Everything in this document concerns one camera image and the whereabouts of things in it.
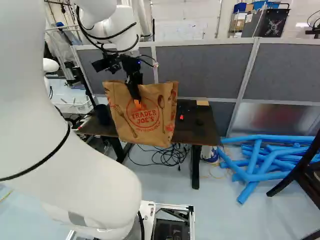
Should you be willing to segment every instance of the wooden tabletop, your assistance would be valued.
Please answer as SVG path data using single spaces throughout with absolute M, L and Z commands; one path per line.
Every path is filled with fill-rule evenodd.
M 183 121 L 179 120 L 179 113 L 183 113 Z M 95 115 L 78 132 L 88 135 L 118 137 L 117 130 L 113 125 L 101 125 Z M 220 137 L 211 107 L 197 106 L 195 100 L 179 99 L 172 142 L 217 146 L 220 143 Z

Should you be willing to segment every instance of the gray cubicle partition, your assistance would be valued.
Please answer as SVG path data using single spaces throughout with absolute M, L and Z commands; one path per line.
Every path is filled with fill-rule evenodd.
M 159 83 L 178 81 L 181 97 L 236 99 L 252 44 L 157 46 Z
M 229 38 L 140 42 L 139 47 L 159 62 L 158 69 L 142 64 L 144 83 L 179 81 L 179 98 L 207 99 L 221 136 L 309 135 L 320 127 L 319 40 Z M 125 79 L 124 72 L 94 71 L 91 63 L 102 55 L 93 46 L 74 46 L 73 52 L 94 95 L 104 94 L 102 81 Z M 287 121 L 286 128 L 277 128 L 271 114 L 281 124 Z
M 320 46 L 260 44 L 245 99 L 320 102 Z

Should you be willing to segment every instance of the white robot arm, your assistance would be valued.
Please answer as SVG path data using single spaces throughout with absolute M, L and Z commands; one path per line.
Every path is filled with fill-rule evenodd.
M 80 28 L 87 37 L 92 36 L 91 41 L 114 43 L 118 51 L 138 50 L 141 30 L 131 6 L 117 5 L 116 0 L 75 0 L 75 3 L 79 7 L 76 12 Z
M 104 1 L 80 2 L 97 7 L 103 18 L 94 2 Z M 50 102 L 43 81 L 43 0 L 8 1 L 0 19 L 0 182 L 69 220 L 81 218 L 80 225 L 70 220 L 79 231 L 123 239 L 141 204 L 141 184 L 128 168 L 82 142 Z

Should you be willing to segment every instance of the trader joe's bag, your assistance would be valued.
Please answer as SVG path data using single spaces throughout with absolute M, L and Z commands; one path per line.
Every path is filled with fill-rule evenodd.
M 139 85 L 140 109 L 124 83 L 105 81 L 103 87 L 122 141 L 169 147 L 175 129 L 178 82 Z

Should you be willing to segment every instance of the black strap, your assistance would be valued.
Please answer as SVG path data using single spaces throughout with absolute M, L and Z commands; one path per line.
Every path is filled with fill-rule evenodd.
M 41 161 L 39 161 L 38 163 L 36 163 L 35 165 L 27 168 L 26 170 L 23 170 L 19 173 L 16 173 L 14 175 L 11 175 L 11 176 L 7 176 L 7 177 L 3 177 L 3 178 L 0 178 L 0 182 L 3 182 L 3 181 L 8 181 L 8 180 L 12 180 L 12 179 L 16 179 L 18 177 L 21 177 L 33 170 L 35 170 L 37 167 L 41 166 L 42 164 L 44 164 L 46 161 L 48 161 L 53 155 L 56 154 L 56 152 L 59 151 L 59 149 L 65 144 L 65 142 L 67 141 L 67 138 L 69 137 L 69 134 L 70 134 L 70 131 L 71 131 L 71 128 L 69 126 L 69 124 L 67 125 L 68 126 L 68 130 L 66 131 L 66 134 L 64 136 L 64 138 L 62 139 L 62 141 L 59 143 L 59 145 L 52 151 L 50 152 L 44 159 L 42 159 Z

